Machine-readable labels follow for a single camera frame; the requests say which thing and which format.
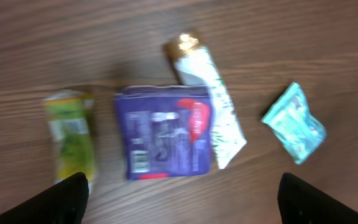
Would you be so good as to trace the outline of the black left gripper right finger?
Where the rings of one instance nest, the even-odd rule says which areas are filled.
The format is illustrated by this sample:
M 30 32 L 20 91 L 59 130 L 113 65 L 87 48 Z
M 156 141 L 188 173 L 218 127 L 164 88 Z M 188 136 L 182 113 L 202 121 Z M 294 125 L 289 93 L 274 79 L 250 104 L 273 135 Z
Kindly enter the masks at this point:
M 358 212 L 286 172 L 278 188 L 283 224 L 358 224 Z

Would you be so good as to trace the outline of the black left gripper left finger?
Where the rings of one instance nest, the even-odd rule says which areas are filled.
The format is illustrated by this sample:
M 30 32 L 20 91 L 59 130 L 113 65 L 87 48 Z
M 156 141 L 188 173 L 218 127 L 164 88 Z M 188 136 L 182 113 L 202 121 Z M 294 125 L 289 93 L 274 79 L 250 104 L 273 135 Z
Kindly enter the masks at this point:
M 81 224 L 89 192 L 85 174 L 77 172 L 0 214 L 0 224 Z

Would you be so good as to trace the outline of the teal tissue packet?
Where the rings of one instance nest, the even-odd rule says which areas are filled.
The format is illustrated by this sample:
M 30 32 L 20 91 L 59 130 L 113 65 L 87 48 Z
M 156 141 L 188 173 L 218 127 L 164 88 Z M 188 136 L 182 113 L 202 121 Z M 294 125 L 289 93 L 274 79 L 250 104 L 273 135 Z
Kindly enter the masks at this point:
M 302 164 L 326 139 L 325 127 L 310 113 L 301 86 L 293 82 L 270 107 L 267 124 L 294 162 Z

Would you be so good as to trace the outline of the green yellow snack packet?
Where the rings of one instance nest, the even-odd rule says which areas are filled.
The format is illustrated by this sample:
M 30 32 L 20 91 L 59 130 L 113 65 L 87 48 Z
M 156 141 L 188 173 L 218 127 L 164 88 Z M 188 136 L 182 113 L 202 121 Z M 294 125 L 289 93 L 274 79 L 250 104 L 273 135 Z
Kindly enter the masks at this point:
M 56 183 L 82 172 L 89 192 L 97 176 L 93 144 L 92 94 L 79 90 L 61 90 L 43 100 L 55 156 Z

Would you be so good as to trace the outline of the purple Carefree pad packet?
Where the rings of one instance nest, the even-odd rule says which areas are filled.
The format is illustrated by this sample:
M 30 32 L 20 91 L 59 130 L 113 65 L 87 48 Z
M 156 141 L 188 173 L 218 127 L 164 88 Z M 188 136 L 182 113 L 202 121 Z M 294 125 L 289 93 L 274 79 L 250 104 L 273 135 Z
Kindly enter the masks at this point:
M 213 109 L 204 86 L 129 86 L 114 109 L 129 180 L 207 174 Z

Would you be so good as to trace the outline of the white tube gold cap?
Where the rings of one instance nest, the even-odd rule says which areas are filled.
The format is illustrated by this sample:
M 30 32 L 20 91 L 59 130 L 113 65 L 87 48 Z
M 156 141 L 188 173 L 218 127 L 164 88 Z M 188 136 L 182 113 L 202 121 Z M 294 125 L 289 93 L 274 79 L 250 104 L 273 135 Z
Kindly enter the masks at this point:
M 168 42 L 165 49 L 181 84 L 208 89 L 214 109 L 212 147 L 218 168 L 225 169 L 247 144 L 247 140 L 211 52 L 195 30 L 182 32 Z

